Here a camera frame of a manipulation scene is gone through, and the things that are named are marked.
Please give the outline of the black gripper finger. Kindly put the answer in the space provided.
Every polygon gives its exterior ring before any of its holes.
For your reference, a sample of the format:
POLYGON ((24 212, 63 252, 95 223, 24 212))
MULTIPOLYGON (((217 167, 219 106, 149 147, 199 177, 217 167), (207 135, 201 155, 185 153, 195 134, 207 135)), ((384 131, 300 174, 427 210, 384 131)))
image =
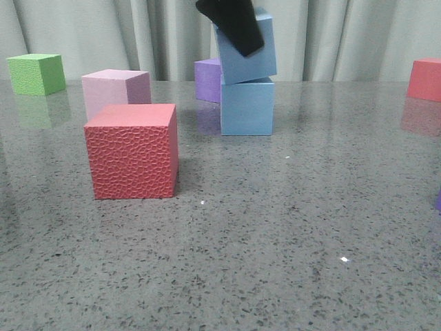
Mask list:
POLYGON ((265 45, 251 1, 200 0, 195 6, 242 56, 247 57, 265 45))

